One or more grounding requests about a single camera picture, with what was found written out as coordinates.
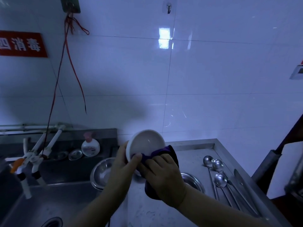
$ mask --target white bottle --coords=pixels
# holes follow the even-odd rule
[[[93,157],[100,151],[100,144],[92,138],[91,132],[84,133],[85,141],[82,143],[81,150],[85,156]]]

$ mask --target red cord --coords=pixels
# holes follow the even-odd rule
[[[71,34],[74,34],[73,31],[74,31],[74,26],[73,26],[73,21],[75,21],[78,26],[82,29],[82,31],[84,31],[87,35],[89,35],[89,31],[85,28],[83,28],[80,23],[77,21],[76,18],[74,18],[74,14],[73,13],[68,13],[65,20],[64,20],[64,43],[63,43],[63,49],[62,49],[62,55],[61,55],[61,60],[60,60],[60,64],[59,64],[59,69],[58,69],[58,76],[57,76],[57,81],[56,81],[56,85],[55,85],[55,91],[54,91],[54,97],[53,97],[53,102],[51,104],[51,112],[49,114],[49,118],[48,118],[48,123],[47,123],[47,128],[46,128],[46,135],[45,135],[45,138],[44,138],[44,144],[43,144],[43,149],[42,149],[42,156],[43,156],[43,151],[44,151],[44,148],[45,148],[45,144],[46,144],[46,139],[47,139],[47,133],[48,133],[48,128],[49,128],[49,123],[51,121],[51,114],[53,112],[53,108],[54,108],[54,104],[55,104],[55,99],[56,99],[56,90],[57,90],[57,85],[58,85],[58,81],[59,81],[59,75],[60,75],[60,69],[61,69],[61,65],[62,65],[62,60],[63,60],[63,55],[64,55],[64,49],[65,49],[65,46],[66,46],[66,51],[67,51],[67,55],[68,55],[68,58],[69,58],[69,61],[70,61],[70,64],[71,64],[71,67],[73,68],[73,71],[74,71],[74,74],[76,76],[76,79],[78,81],[78,84],[80,86],[80,89],[81,89],[81,92],[82,92],[82,96],[83,96],[83,100],[84,100],[84,107],[85,107],[85,113],[87,114],[86,112],[86,103],[85,103],[85,97],[84,97],[84,92],[83,92],[83,89],[82,89],[82,86],[81,86],[81,83],[78,79],[78,76],[76,74],[76,71],[75,71],[75,68],[74,68],[74,65],[71,61],[71,56],[69,54],[69,49],[68,49],[68,44],[67,44],[67,35],[68,35],[68,30],[70,28],[71,30]]]

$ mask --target white bowl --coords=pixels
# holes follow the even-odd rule
[[[126,158],[130,161],[131,156],[136,153],[150,155],[155,150],[159,150],[164,147],[165,141],[158,132],[154,130],[143,130],[135,133],[128,141],[126,147]]]

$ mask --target sign with chinese characters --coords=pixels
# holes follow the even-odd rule
[[[0,55],[18,57],[47,57],[40,33],[1,30]]]

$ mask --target orange faucet handle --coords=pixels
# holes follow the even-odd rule
[[[11,173],[15,173],[16,170],[18,169],[19,166],[22,165],[22,163],[24,162],[24,158],[20,158],[20,159],[17,159],[16,161],[14,161],[13,163],[13,167],[11,168]]]

